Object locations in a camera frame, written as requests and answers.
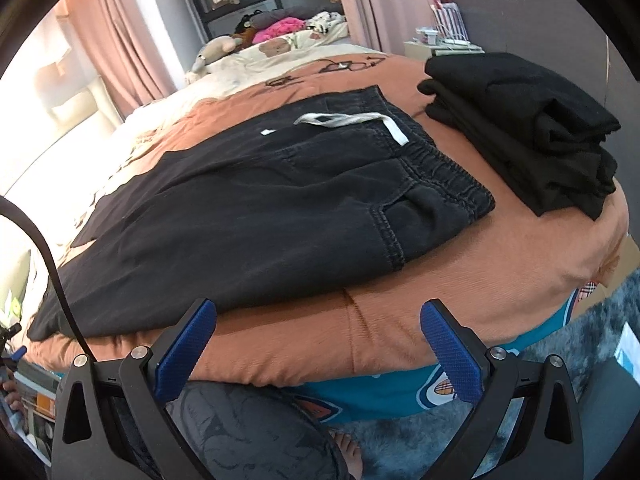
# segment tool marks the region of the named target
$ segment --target pink plush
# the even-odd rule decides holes
[[[273,38],[284,36],[290,32],[297,32],[303,28],[305,28],[305,22],[302,20],[297,18],[284,18],[284,20],[280,20],[271,25],[271,27],[258,32],[254,37],[254,44],[272,40]]]

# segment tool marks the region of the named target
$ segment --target bed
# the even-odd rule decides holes
[[[607,284],[628,228],[622,188],[617,186],[607,198],[597,221],[574,208],[538,218],[462,134],[426,116],[424,107],[431,98],[416,89],[424,78],[421,62],[348,44],[290,50],[245,63],[230,59],[218,62],[211,74],[186,89],[140,108],[114,133],[113,153],[121,156],[113,160],[117,170],[91,195],[86,210],[68,220],[69,229],[60,231],[59,264],[83,250],[70,244],[97,200],[153,168],[163,153],[187,149],[289,102],[376,84],[424,127],[441,151],[492,192],[496,207],[394,274],[322,296],[223,314],[192,379],[304,384],[313,391],[319,381],[377,380],[424,370],[435,358],[422,336],[418,313],[430,298],[441,298],[460,323],[490,346],[530,333],[559,309],[566,312],[565,306],[575,304],[576,291],[586,283]],[[329,65],[339,70],[327,70]],[[46,288],[42,263],[34,261],[25,318],[36,312]],[[108,360],[140,344],[150,345],[161,332],[114,334],[88,342],[98,359]],[[31,341],[23,331],[13,343],[27,345],[32,362],[60,372],[81,352],[61,334]],[[331,405],[320,408],[331,411]]]

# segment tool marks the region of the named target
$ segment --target cardboard box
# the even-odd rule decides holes
[[[594,290],[588,298],[580,301],[574,307],[572,319],[576,319],[592,306],[608,298],[613,294],[613,291],[616,290],[638,267],[640,267],[640,249],[634,242],[633,238],[631,236],[627,236],[622,241],[622,246],[620,247],[620,261],[616,270],[613,272],[609,286],[599,284],[596,287],[596,290]]]

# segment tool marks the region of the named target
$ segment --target black strap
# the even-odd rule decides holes
[[[71,332],[74,333],[74,336],[78,340],[78,344],[80,345],[80,348],[82,348],[82,351],[91,360],[95,361],[94,354],[91,352],[91,349],[84,339],[84,336],[82,336],[82,333],[78,328],[78,324],[74,319],[74,315],[69,308],[69,304],[65,296],[65,291],[62,289],[60,276],[58,274],[58,270],[56,269],[56,263],[53,260],[53,255],[51,254],[49,245],[44,239],[44,236],[42,236],[42,233],[38,230],[36,225],[17,205],[9,202],[5,197],[1,195],[0,216],[8,218],[11,222],[22,229],[35,244],[36,248],[40,251],[42,259],[44,260],[44,264],[46,265],[47,271],[49,272],[49,278],[51,280],[51,283],[53,284],[53,289],[56,291],[56,296],[58,297],[58,301],[60,302],[60,307],[62,307],[62,312],[65,314],[66,320],[69,323],[69,327],[71,328]]]

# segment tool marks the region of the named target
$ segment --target blue textured pad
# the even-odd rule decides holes
[[[156,368],[154,397],[160,404],[175,400],[216,329],[216,306],[205,301],[175,339]]]
[[[431,301],[422,306],[420,328],[456,395],[476,405],[484,390],[480,367]]]

